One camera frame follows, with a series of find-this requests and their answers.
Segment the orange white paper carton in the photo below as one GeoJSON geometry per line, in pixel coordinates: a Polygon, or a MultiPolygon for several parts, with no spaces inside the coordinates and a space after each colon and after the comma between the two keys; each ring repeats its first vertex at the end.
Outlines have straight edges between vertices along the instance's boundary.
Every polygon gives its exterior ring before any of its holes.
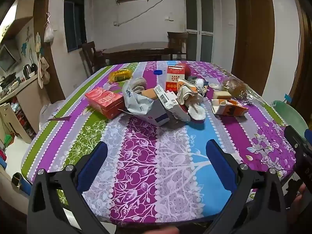
{"type": "Polygon", "coordinates": [[[248,108],[242,106],[236,100],[229,99],[212,99],[212,111],[215,115],[223,116],[244,116],[248,108]]]}

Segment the yellow sponge block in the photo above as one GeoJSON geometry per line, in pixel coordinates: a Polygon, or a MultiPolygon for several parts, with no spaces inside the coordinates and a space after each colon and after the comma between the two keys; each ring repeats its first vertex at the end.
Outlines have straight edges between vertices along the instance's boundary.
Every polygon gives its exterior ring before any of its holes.
{"type": "Polygon", "coordinates": [[[212,99],[231,99],[232,95],[228,91],[214,91],[212,99]]]}

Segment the red tissue box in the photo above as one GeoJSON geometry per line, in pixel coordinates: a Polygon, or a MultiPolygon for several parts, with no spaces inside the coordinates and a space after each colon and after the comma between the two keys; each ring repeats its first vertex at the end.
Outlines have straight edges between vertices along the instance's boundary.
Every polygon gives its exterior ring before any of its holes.
{"type": "Polygon", "coordinates": [[[122,95],[97,87],[85,94],[89,105],[112,120],[125,110],[125,102],[122,95]]]}

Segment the white face mask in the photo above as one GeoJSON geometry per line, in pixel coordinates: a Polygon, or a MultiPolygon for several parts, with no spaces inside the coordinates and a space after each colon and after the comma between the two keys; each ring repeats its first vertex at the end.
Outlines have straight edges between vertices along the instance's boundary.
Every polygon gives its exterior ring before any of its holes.
{"type": "Polygon", "coordinates": [[[195,86],[199,94],[205,97],[207,88],[205,87],[205,80],[202,78],[197,78],[195,81],[195,86]]]}

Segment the white sock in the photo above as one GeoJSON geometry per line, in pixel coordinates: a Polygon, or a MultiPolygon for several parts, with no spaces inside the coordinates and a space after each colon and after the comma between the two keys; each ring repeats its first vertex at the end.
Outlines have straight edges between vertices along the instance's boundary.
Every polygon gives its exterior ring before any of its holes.
{"type": "Polygon", "coordinates": [[[177,100],[181,105],[186,106],[192,120],[204,122],[206,118],[205,109],[201,106],[204,97],[198,93],[195,84],[185,79],[179,79],[177,83],[177,100]]]}

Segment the green cloth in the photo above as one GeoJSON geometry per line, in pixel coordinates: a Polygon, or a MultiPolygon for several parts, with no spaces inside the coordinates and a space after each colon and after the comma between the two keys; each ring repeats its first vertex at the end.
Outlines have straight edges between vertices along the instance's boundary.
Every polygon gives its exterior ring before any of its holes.
{"type": "Polygon", "coordinates": [[[197,78],[196,76],[189,76],[189,77],[187,78],[187,81],[190,82],[190,83],[195,84],[196,81],[197,81],[197,79],[198,79],[198,78],[197,78]]]}

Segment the white medicine box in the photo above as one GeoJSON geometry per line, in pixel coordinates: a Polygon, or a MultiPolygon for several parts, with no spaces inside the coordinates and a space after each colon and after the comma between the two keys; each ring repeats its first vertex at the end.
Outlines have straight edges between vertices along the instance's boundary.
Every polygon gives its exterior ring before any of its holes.
{"type": "Polygon", "coordinates": [[[160,85],[153,88],[155,94],[167,111],[171,112],[175,119],[185,123],[190,122],[189,114],[177,101],[177,96],[173,91],[165,91],[160,85]]]}

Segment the red cigarette carton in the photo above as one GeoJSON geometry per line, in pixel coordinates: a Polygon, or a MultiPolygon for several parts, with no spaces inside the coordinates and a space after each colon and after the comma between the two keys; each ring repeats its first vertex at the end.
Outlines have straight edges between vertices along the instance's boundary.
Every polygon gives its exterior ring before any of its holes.
{"type": "Polygon", "coordinates": [[[178,65],[167,66],[167,77],[165,82],[165,90],[178,92],[177,83],[178,80],[184,79],[185,67],[180,63],[178,65]]]}

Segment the orange sponge block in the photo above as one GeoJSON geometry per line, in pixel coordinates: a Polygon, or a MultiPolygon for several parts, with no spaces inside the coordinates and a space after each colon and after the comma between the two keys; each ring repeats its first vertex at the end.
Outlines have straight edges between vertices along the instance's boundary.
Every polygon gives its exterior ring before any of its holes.
{"type": "Polygon", "coordinates": [[[149,99],[152,99],[152,100],[157,100],[158,99],[158,96],[155,93],[153,88],[149,88],[149,89],[143,90],[141,92],[141,95],[144,96],[144,97],[147,97],[149,99]]]}

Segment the hanging cloth towels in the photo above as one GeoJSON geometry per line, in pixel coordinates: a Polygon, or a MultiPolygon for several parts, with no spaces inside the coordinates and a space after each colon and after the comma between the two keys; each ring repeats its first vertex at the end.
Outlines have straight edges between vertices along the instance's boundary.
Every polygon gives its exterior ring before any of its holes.
{"type": "Polygon", "coordinates": [[[50,74],[47,71],[49,64],[41,53],[41,37],[39,32],[35,37],[35,51],[38,55],[38,83],[41,89],[50,82],[50,74]]]}

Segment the black electric kettle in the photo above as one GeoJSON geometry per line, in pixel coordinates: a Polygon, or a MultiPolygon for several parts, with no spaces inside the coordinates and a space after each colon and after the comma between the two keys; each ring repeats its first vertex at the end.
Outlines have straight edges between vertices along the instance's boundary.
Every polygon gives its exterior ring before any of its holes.
{"type": "Polygon", "coordinates": [[[25,65],[23,67],[23,75],[25,77],[26,80],[28,80],[30,78],[29,74],[31,73],[31,66],[30,65],[25,65]]]}

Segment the yellow snack packet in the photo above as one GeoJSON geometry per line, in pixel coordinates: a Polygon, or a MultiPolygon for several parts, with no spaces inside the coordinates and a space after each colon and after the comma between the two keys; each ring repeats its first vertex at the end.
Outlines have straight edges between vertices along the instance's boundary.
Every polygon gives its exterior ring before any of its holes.
{"type": "Polygon", "coordinates": [[[133,71],[131,69],[121,69],[117,71],[113,71],[109,74],[108,80],[109,82],[120,82],[132,77],[133,71]]]}

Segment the wooden chair left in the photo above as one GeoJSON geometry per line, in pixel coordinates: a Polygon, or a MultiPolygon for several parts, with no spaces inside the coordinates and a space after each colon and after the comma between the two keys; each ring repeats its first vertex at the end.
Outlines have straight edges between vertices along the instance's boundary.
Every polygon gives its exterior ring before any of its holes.
{"type": "Polygon", "coordinates": [[[104,50],[96,50],[94,41],[83,43],[82,51],[91,75],[107,66],[104,50]]]}

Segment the range hood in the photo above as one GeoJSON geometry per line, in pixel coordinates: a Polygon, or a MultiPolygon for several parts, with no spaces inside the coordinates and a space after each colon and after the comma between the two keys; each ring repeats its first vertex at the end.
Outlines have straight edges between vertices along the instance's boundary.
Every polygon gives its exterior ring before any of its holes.
{"type": "Polygon", "coordinates": [[[16,41],[14,39],[5,40],[1,44],[1,69],[4,72],[8,72],[21,62],[19,50],[17,48],[16,41]]]}

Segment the dark window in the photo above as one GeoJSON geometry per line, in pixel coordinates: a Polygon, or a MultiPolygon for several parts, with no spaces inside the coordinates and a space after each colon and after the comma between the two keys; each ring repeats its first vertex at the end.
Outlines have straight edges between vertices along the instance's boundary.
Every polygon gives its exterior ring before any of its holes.
{"type": "Polygon", "coordinates": [[[87,42],[84,0],[64,0],[64,26],[68,52],[87,42]]]}

